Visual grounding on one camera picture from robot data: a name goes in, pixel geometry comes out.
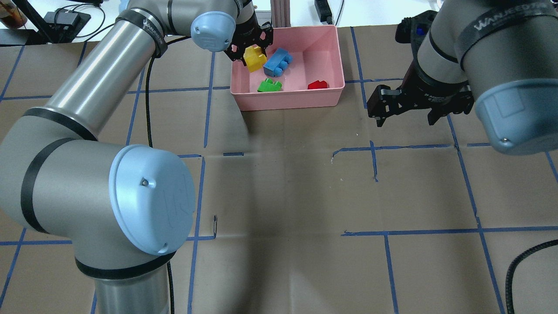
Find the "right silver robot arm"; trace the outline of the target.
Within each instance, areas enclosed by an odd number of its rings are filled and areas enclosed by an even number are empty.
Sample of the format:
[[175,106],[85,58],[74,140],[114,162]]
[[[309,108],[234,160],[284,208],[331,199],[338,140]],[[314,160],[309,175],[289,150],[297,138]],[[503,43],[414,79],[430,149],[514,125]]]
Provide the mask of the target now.
[[379,85],[367,102],[378,127],[428,109],[434,125],[476,112],[494,150],[557,149],[557,9],[550,0],[448,0],[407,17],[395,39],[413,60],[402,84]]

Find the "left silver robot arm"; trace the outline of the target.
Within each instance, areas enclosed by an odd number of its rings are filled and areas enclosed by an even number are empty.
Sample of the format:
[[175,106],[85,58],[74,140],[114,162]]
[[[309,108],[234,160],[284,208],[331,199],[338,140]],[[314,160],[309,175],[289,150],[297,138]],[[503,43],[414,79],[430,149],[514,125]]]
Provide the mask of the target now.
[[95,280],[102,314],[172,314],[169,261],[193,224],[193,179],[174,153],[98,141],[148,60],[180,35],[241,60],[272,43],[250,0],[128,0],[113,28],[46,105],[26,110],[1,143],[1,209],[22,226],[67,237]]

